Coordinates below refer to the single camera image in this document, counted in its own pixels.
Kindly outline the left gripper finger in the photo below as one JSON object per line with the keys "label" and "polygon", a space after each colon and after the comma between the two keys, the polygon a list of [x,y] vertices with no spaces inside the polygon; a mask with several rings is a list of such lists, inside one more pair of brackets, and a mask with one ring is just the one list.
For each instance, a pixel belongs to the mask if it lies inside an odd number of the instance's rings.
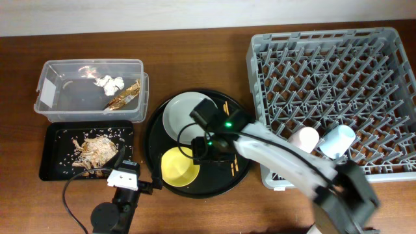
{"label": "left gripper finger", "polygon": [[161,156],[154,160],[154,167],[151,173],[152,186],[154,189],[161,190],[163,188],[163,177],[161,172]]}
{"label": "left gripper finger", "polygon": [[114,156],[113,158],[113,168],[118,168],[122,161],[124,160],[125,156],[125,146],[121,148],[121,150]]}

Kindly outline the wooden chopstick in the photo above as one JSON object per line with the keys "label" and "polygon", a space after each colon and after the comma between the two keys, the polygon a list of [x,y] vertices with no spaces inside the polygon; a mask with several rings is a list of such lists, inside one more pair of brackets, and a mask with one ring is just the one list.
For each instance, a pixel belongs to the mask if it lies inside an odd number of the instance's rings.
{"label": "wooden chopstick", "polygon": [[[225,112],[227,115],[229,115],[229,107],[228,107],[228,102],[227,102],[227,101],[223,104],[223,109],[224,109],[224,112]],[[233,164],[234,164],[234,171],[235,171],[235,173],[236,173],[236,172],[238,172],[238,171],[239,171],[239,166],[238,166],[238,161],[237,161],[237,156],[236,156],[236,155],[235,155],[235,158],[234,158]]]}
{"label": "wooden chopstick", "polygon": [[234,171],[234,164],[233,162],[230,164],[231,166],[231,175],[234,177],[235,176],[235,171]]}

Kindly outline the yellow bowl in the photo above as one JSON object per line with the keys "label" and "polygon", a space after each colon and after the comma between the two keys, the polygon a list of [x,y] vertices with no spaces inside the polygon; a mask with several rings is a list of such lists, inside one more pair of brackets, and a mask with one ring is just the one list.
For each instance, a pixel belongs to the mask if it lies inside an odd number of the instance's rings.
{"label": "yellow bowl", "polygon": [[173,187],[191,184],[200,172],[200,166],[184,156],[178,147],[166,151],[161,158],[162,179]]}

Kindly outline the food scraps pile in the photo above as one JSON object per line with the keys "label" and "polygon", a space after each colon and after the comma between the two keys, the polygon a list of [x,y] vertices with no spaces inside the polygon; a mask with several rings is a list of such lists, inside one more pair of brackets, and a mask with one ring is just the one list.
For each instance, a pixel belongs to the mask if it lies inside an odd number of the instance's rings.
{"label": "food scraps pile", "polygon": [[127,127],[62,130],[56,139],[57,168],[65,176],[101,168],[122,148],[131,149],[133,130]]}

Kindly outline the grey round plate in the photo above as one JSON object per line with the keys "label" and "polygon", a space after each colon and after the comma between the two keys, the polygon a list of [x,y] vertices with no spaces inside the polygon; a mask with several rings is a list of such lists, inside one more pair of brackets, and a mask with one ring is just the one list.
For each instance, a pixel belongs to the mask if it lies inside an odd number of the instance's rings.
{"label": "grey round plate", "polygon": [[[184,92],[168,102],[163,111],[162,122],[165,131],[174,142],[177,141],[177,136],[184,126],[194,123],[189,114],[203,99],[213,102],[209,96],[199,92]],[[203,135],[204,130],[198,125],[193,125],[182,132],[179,141],[181,144],[191,145],[194,138]]]}

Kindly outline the gold snack wrapper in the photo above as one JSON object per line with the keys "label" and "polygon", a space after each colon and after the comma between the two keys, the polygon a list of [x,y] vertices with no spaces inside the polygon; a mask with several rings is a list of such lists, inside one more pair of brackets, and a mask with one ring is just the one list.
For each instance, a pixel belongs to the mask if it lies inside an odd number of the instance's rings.
{"label": "gold snack wrapper", "polygon": [[104,108],[105,111],[115,111],[123,106],[127,105],[131,102],[134,98],[136,98],[140,93],[141,84],[139,80],[131,85],[129,88],[124,90],[118,96],[113,98]]}

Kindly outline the white tissue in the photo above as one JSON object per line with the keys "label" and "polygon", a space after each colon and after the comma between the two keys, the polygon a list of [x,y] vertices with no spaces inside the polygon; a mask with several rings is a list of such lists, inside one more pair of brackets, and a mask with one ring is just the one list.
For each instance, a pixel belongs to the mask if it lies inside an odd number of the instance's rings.
{"label": "white tissue", "polygon": [[112,78],[110,75],[95,79],[94,84],[102,87],[106,96],[113,96],[117,91],[124,88],[124,80],[122,77]]}

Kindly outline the pink plastic cup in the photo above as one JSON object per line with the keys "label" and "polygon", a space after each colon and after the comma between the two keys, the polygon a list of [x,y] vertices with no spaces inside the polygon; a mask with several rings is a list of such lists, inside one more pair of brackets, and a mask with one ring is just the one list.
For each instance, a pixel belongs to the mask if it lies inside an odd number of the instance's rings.
{"label": "pink plastic cup", "polygon": [[293,133],[288,142],[297,148],[311,153],[320,139],[319,133],[312,127],[303,127]]}

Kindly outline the blue plastic cup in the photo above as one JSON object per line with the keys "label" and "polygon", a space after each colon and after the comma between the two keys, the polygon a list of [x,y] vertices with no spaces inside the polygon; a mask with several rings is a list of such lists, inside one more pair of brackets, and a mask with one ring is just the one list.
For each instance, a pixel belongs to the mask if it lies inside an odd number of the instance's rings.
{"label": "blue plastic cup", "polygon": [[352,145],[356,139],[353,129],[347,125],[338,125],[323,137],[320,151],[331,159],[338,159]]}

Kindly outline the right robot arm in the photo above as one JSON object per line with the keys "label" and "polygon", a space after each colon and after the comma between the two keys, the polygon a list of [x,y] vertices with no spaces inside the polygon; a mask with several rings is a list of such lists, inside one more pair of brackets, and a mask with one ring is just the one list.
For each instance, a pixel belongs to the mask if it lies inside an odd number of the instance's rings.
{"label": "right robot arm", "polygon": [[230,115],[203,99],[190,112],[204,135],[192,141],[195,159],[240,155],[292,183],[313,206],[321,233],[363,233],[380,201],[363,170],[354,161],[336,164],[307,153],[275,135],[243,110]]}

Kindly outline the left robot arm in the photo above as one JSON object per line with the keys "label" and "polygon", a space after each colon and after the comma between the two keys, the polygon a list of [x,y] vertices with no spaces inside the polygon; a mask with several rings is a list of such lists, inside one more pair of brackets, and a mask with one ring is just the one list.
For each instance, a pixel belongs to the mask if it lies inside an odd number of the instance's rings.
{"label": "left robot arm", "polygon": [[141,194],[161,190],[163,180],[158,168],[151,182],[141,181],[140,165],[124,159],[125,147],[105,164],[110,167],[107,185],[116,189],[110,202],[99,204],[90,216],[94,233],[128,233]]}

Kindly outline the grey dishwasher rack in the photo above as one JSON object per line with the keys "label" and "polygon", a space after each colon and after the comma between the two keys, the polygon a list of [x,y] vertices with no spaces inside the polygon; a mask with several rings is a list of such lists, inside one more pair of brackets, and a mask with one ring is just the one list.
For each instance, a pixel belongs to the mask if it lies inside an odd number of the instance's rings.
{"label": "grey dishwasher rack", "polygon": [[373,183],[415,179],[415,75],[392,27],[257,34],[246,54],[257,119],[281,138],[347,125]]}

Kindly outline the round black serving tray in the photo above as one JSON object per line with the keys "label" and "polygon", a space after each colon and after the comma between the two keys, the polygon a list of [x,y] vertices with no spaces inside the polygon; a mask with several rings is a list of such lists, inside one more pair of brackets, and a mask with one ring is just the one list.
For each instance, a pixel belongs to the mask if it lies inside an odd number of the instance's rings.
{"label": "round black serving tray", "polygon": [[[218,109],[221,109],[227,101],[229,113],[237,109],[243,109],[232,97],[215,90],[196,89],[188,92],[199,92],[209,96]],[[177,141],[174,142],[163,126],[163,111],[172,98],[156,109],[146,127],[143,145],[146,164],[150,171],[153,171],[154,160],[158,156],[162,157],[166,151],[177,147]],[[164,182],[164,187],[173,193],[188,198],[210,198],[223,194],[238,185],[250,169],[250,160],[237,155],[237,161],[239,171],[235,173],[234,177],[231,175],[231,163],[205,163],[200,165],[200,172],[191,184],[184,187],[173,187]]]}

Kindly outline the black rectangular tray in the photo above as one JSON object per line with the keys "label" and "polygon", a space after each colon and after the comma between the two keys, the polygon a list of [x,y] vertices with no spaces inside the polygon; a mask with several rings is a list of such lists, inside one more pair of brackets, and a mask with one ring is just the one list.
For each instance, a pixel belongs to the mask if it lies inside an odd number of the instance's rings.
{"label": "black rectangular tray", "polygon": [[134,128],[127,120],[95,122],[52,123],[45,136],[44,149],[39,171],[43,181],[68,180],[82,172],[80,179],[99,179],[103,174],[87,174],[87,166],[82,163],[79,148],[86,139],[105,137],[114,143],[117,151],[124,150],[123,159],[133,156]]}

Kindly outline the clear plastic storage bin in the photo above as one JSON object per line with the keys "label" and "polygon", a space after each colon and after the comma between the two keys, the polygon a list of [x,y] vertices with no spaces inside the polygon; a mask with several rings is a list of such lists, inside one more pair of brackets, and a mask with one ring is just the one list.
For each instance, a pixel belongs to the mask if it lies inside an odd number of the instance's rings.
{"label": "clear plastic storage bin", "polygon": [[[110,75],[122,77],[124,88],[113,96],[94,84],[95,79]],[[105,106],[124,90],[140,81],[139,95],[118,110]],[[138,59],[100,58],[49,60],[36,88],[34,111],[50,122],[129,120],[143,122],[149,103],[149,76]]]}

